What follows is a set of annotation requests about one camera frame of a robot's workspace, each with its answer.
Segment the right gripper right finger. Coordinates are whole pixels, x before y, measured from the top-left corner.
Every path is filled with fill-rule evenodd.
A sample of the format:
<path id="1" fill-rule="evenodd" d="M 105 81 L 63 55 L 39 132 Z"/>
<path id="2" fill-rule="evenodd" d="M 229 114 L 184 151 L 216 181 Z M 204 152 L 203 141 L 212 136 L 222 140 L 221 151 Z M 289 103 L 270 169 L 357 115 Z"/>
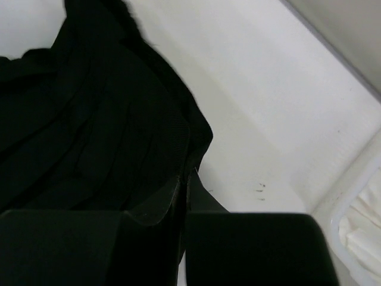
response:
<path id="1" fill-rule="evenodd" d="M 338 285 L 318 223 L 302 213 L 231 213 L 188 179 L 188 285 Z"/>

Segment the black pleated skirt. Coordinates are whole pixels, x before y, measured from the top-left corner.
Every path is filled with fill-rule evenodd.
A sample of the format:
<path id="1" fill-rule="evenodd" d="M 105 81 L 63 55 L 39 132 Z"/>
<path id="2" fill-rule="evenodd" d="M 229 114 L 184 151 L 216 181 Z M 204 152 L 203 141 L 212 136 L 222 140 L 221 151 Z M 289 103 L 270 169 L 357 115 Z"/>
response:
<path id="1" fill-rule="evenodd" d="M 213 138 L 124 1 L 65 1 L 50 48 L 1 58 L 1 210 L 121 210 L 187 181 Z"/>

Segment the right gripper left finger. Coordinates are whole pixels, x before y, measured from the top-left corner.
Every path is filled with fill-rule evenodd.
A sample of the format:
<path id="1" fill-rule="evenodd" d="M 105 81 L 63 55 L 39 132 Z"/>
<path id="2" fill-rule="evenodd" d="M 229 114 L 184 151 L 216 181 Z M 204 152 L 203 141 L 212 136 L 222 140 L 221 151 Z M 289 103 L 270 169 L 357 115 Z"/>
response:
<path id="1" fill-rule="evenodd" d="M 1 284 L 176 285 L 185 197 L 173 178 L 129 211 L 6 211 Z"/>

